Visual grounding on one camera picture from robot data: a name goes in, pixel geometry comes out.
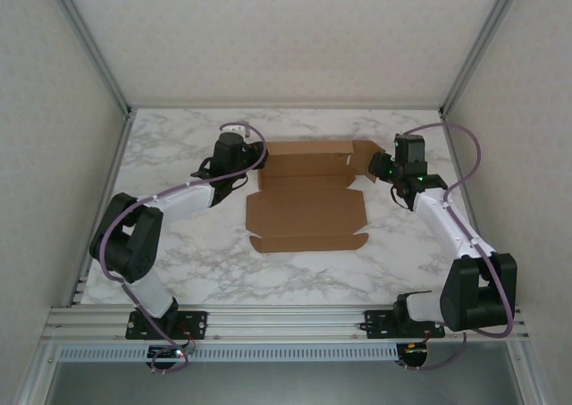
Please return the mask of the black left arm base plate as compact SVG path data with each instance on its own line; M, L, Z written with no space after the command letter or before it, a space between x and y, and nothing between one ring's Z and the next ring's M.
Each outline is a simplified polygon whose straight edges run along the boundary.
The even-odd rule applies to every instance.
M154 318L155 324L175 341L203 340L206 335L208 313L205 311L176 311ZM163 336L139 310L130 313L125 338L127 340L162 340Z

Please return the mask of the brown cardboard paper box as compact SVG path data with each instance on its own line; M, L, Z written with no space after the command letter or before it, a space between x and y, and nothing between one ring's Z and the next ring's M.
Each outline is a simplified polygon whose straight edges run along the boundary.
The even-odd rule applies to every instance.
M247 196L246 228L259 253L357 250L368 241L364 194L368 167L385 151L371 140L274 141Z

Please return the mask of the wide aluminium mounting rail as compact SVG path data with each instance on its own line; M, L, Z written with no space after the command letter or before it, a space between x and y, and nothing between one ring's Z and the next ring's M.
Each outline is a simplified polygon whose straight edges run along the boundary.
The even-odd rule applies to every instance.
M364 343L359 329L367 310L382 305L187 305L205 311L204 344L216 343ZM125 343L128 305L77 305L52 309L40 341Z

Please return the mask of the aluminium frame post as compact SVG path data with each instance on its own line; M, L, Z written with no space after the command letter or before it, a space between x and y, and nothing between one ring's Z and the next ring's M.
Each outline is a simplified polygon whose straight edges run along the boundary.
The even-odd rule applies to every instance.
M474 42L469 48L455 79L450 85L450 89L439 107L439 112L443 120L453 111L455 105L462 97L468 82L482 61L488 46L492 43L495 34L514 1L515 0L494 0L492 3L491 9L484 19L484 23L478 30Z
M97 42L88 27L88 24L83 18L80 8L76 4L76 1L55 1L61 8L65 19L70 24L88 59L93 64L100 80L105 86L105 89L113 99L122 116L125 119L128 119L132 111L131 106L124 96L122 90L120 89L120 86L114 77L107 61L102 55L102 52L99 49Z

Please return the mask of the small controller board with LED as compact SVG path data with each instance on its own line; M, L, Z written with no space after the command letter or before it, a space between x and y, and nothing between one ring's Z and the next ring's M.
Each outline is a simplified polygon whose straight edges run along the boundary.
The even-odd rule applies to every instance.
M425 342L411 342L398 345L400 364L408 367L422 367L428 356Z
M173 346L151 345L147 349L147 359L179 360L183 358L183 351Z

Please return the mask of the aluminium table side rail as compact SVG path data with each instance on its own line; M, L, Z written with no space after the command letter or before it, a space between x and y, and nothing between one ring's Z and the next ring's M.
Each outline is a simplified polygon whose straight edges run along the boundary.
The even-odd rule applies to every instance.
M454 194L453 198L455 199L456 204L458 205L458 209L460 211L464 212L465 217L467 218L467 220L470 223L470 225L472 226L472 228L475 230L475 232L479 236L481 236L482 233L479 229L477 219L475 216L475 210L474 210L471 198L470 198L468 190L467 190L468 179L465 179L466 174L462 170L462 167L461 167L461 164L460 164L459 158L458 158L458 152L456 150L454 140L453 140L453 137L455 136L455 132L458 129L449 126L449 123L447 122L447 119L446 119L446 115L443 112L442 108L438 109L438 114L439 114L440 121L442 123L443 134L444 134L446 142L447 142L448 150L450 152L451 162L453 164L455 174L457 176L456 181L460 181L459 186L457 186L452 191L452 193Z
M95 212L95 218L88 232L87 244L80 258L80 265L78 271L75 274L75 277L73 278L73 283L71 285L71 292L69 294L66 303L64 304L66 308L73 307L78 302L81 302L81 296L83 294L83 289L85 288L85 282L88 279L88 273L91 267L91 260L92 260L92 257L89 254L89 245L97 231L97 227L99 226L100 220L106 210L108 201L112 197L114 186L121 168L122 159L124 157L124 153L129 142L131 130L133 127L133 123L135 122L136 115L137 115L137 109L134 107L130 107L128 109L128 113L124 117L121 132L114 149L111 164L105 177L104 187L97 203L97 211Z

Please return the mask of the thin aluminium table back rail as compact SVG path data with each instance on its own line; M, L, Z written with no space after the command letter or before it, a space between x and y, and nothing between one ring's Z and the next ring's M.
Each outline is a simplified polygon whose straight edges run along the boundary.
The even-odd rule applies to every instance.
M333 110L430 110L435 111L439 110L441 107L439 105L419 105L419 104L343 104L343 103L263 103L263 104L254 104L254 103L246 103L246 104L237 104L231 103L228 105L217 105L217 104L198 104L198 105L131 105L131 110L140 110L140 109L166 109L166 110L182 110L182 109L189 109L189 110L199 110L199 109L207 109L207 110L214 110L214 109L333 109Z

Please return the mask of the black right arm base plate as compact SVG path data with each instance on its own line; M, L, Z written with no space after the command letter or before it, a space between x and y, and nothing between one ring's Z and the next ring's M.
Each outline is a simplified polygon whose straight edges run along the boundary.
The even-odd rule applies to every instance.
M424 339L445 337L444 328L432 322L417 322L396 310L367 310L359 328L368 339Z

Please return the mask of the aluminium frame leg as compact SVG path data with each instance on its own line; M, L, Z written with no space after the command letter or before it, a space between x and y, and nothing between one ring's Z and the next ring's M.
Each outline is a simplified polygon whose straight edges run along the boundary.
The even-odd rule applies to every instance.
M37 346L16 405L45 405L60 354L59 344Z
M523 405L553 405L531 343L508 342L507 349Z

